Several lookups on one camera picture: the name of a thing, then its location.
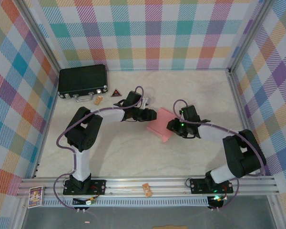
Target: plaid wall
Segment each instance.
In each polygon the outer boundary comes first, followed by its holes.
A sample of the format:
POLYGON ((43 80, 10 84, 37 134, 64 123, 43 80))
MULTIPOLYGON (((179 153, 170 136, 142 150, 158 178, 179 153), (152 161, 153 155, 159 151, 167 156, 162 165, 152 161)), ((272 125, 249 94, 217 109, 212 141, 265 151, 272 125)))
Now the plaid wall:
POLYGON ((0 229, 33 169, 57 81, 12 0, 0 0, 0 229))
POLYGON ((230 59, 230 62, 228 64, 227 68, 230 68, 232 66, 233 61, 235 60, 235 57, 238 55, 239 49, 242 47, 242 45, 243 45, 243 43, 245 41, 245 38, 246 38, 248 32, 250 31, 251 26, 253 25, 254 20, 256 19, 259 11, 261 10, 263 2, 264 2, 264 0, 259 0, 258 1, 258 4, 256 5, 256 7, 255 7, 255 9, 254 9, 254 11, 253 11, 253 13, 251 15, 249 22, 246 25, 246 28, 244 29, 243 34, 242 34, 241 38, 239 39, 236 48, 234 49, 234 52, 232 54, 232 58, 230 59))
POLYGON ((242 102, 286 208, 286 0, 277 0, 236 71, 242 102))
POLYGON ((258 0, 26 2, 62 68, 145 70, 226 68, 258 0))

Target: cardboard piece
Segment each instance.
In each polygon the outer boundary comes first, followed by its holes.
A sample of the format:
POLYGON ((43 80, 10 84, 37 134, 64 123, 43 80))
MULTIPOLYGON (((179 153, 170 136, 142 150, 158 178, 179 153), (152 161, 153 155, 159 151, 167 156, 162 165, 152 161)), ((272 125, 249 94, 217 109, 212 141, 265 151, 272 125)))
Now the cardboard piece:
POLYGON ((43 186, 30 188, 28 208, 39 207, 42 205, 43 190, 43 186))
POLYGON ((172 131, 166 129, 166 127, 168 122, 174 118, 176 118, 176 116, 172 112, 161 107, 157 112, 157 119, 148 122, 146 128, 160 137, 162 142, 166 142, 173 134, 172 131))

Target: small cracker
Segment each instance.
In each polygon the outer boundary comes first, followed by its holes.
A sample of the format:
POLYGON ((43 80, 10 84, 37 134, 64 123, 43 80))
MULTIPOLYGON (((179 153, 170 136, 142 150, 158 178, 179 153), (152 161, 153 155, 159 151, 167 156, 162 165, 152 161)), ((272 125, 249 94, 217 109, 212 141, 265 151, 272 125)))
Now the small cracker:
POLYGON ((94 104, 95 104, 95 105, 99 105, 102 100, 103 100, 103 97, 99 95, 99 96, 96 98, 96 100, 94 101, 94 104))
POLYGON ((149 187, 149 185, 147 183, 143 184, 142 187, 143 187, 143 191, 144 191, 144 194, 146 195, 146 197, 151 197, 153 195, 151 188, 149 187))

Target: briefcase handle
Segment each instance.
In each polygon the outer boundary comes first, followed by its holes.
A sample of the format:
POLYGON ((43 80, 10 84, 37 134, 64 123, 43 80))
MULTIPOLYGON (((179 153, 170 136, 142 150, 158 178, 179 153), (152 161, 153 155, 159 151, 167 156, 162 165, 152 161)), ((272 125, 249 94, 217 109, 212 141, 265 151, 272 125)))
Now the briefcase handle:
POLYGON ((89 92, 88 95, 90 95, 90 99, 78 99, 78 94, 74 94, 73 97, 76 99, 77 102, 85 102, 93 99, 93 92, 89 92))

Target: pink sponge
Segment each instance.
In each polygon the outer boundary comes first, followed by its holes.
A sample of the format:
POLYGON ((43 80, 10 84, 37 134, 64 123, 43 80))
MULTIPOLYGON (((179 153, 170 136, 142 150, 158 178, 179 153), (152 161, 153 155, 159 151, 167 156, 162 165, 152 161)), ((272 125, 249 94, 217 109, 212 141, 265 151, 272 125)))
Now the pink sponge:
POLYGON ((166 127, 168 122, 174 118, 176 116, 172 112, 161 107, 157 112, 157 119, 150 121, 147 129, 162 138, 163 142, 166 142, 172 135, 172 131, 166 129, 166 127))

